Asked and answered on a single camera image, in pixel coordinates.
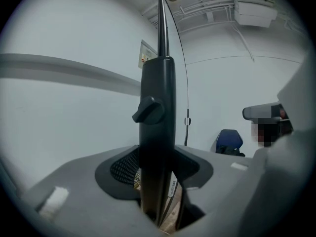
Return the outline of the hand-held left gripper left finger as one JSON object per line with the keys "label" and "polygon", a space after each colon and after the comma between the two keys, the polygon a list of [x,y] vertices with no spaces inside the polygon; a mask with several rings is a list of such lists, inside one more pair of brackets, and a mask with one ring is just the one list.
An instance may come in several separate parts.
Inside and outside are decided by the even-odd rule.
{"label": "hand-held left gripper left finger", "polygon": [[134,189],[138,146],[69,161],[22,195],[47,237],[157,237]]}

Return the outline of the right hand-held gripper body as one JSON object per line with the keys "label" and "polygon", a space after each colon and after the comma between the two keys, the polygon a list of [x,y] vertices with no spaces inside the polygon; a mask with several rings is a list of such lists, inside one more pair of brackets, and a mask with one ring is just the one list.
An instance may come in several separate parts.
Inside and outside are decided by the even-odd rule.
{"label": "right hand-held gripper body", "polygon": [[269,149],[249,204],[251,237],[312,237],[316,231],[316,54],[310,51],[278,98],[293,127]]}

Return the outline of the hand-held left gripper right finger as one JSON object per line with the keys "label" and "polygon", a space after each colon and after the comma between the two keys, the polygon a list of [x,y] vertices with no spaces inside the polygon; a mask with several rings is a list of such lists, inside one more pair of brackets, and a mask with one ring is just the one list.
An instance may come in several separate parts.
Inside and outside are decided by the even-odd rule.
{"label": "hand-held left gripper right finger", "polygon": [[263,176],[263,150],[252,158],[176,146],[183,199],[175,237],[250,237],[246,210]]}

